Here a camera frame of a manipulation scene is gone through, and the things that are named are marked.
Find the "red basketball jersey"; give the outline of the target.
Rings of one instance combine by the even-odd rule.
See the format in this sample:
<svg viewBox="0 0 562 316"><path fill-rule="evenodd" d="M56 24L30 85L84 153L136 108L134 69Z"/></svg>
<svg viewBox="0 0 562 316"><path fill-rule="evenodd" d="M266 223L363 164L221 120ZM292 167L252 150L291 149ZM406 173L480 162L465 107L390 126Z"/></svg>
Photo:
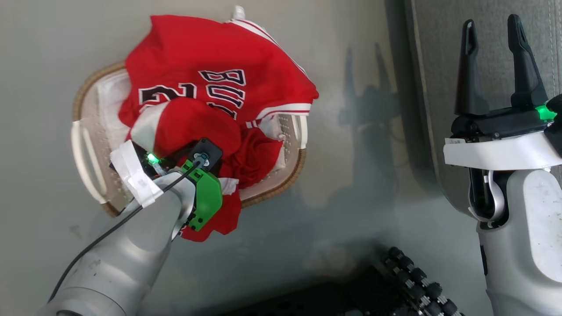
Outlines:
<svg viewBox="0 0 562 316"><path fill-rule="evenodd" d="M181 231L204 242L213 232L235 230L240 190L275 168L283 140L263 126L278 115L307 116L319 94L305 70L251 21L160 15L151 22L125 61L132 88L119 119L131 130L146 107L170 101L153 154L166 158L202 138L223 151L217 177L230 188L221 208L200 231Z"/></svg>

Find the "grey fabric sofa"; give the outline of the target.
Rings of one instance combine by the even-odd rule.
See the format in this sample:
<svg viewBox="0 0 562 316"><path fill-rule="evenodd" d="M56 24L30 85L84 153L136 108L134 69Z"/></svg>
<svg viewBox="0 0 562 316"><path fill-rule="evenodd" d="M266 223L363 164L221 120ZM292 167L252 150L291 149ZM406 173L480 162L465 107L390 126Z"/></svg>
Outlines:
<svg viewBox="0 0 562 316"><path fill-rule="evenodd" d="M562 94L562 0L406 0L409 31L419 64L419 89L427 117L434 171L452 206L470 215L469 173L445 164L444 140L451 136L462 26L473 20L482 95L492 110L510 106L515 90L508 48L508 16L517 14L534 54L548 97Z"/></svg>

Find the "white garment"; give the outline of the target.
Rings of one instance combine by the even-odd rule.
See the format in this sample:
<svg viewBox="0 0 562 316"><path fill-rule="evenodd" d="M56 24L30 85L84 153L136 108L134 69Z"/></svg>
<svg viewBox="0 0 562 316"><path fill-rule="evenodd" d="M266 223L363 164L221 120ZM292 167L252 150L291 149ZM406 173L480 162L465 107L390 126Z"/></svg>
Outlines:
<svg viewBox="0 0 562 316"><path fill-rule="evenodd" d="M147 152L154 152L157 127L169 103L170 101L146 107L130 130L131 140Z"/></svg>

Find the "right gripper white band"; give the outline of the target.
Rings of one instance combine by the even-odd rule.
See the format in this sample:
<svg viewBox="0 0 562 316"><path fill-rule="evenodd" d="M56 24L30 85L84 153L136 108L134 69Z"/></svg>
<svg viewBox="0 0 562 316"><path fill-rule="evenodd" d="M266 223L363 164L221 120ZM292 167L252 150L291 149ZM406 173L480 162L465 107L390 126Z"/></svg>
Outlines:
<svg viewBox="0 0 562 316"><path fill-rule="evenodd" d="M514 65L513 108L490 113L479 80L475 22L469 19L462 26L455 100L455 114L459 117L443 147L448 165L492 171L562 165L562 158L544 134L556 114L544 104L547 92L521 18L510 14L507 26Z"/></svg>

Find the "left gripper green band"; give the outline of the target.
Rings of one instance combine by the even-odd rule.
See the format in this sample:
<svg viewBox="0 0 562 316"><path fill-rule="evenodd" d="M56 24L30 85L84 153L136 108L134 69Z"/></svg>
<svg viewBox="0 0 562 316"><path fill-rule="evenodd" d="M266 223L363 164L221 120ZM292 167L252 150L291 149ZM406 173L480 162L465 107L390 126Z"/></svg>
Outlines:
<svg viewBox="0 0 562 316"><path fill-rule="evenodd" d="M185 226L200 231L219 211L223 203L223 192L219 179L210 172L199 168L205 155L195 162L188 160L188 151L197 142L176 151L166 158L158 158L132 141L127 141L110 153L110 167L132 193L140 208L155 203L176 184L191 183L186 212L180 214L180 228Z"/></svg>

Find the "cream laundry basket brown rim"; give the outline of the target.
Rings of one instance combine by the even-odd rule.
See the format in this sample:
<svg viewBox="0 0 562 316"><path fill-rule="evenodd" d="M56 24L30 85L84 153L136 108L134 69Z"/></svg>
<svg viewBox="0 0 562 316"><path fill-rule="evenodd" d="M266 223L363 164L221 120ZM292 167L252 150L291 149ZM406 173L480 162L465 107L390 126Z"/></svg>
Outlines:
<svg viewBox="0 0 562 316"><path fill-rule="evenodd" d="M243 19L243 9L235 9L233 19ZM91 76L80 89L73 109L72 151L84 185L111 217L120 215L134 197L119 175L110 167L110 149L101 122L96 83L102 77L125 69L125 62ZM283 148L275 168L259 183L240 190L241 208L271 196L276 189L291 184L288 172L301 168L306 148L306 116L278 115L263 126L267 136L279 136ZM217 177L219 164L212 173ZM228 180L218 178L223 194L230 188Z"/></svg>

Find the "white cloth basket liner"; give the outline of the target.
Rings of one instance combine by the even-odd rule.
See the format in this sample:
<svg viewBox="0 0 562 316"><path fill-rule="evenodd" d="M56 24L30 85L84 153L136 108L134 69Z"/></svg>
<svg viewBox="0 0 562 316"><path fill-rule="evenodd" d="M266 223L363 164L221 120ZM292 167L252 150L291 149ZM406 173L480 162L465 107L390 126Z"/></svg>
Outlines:
<svg viewBox="0 0 562 316"><path fill-rule="evenodd" d="M131 88L128 72L125 69L112 72L96 83L101 122L112 150L125 142L130 130L121 122L119 112Z"/></svg>

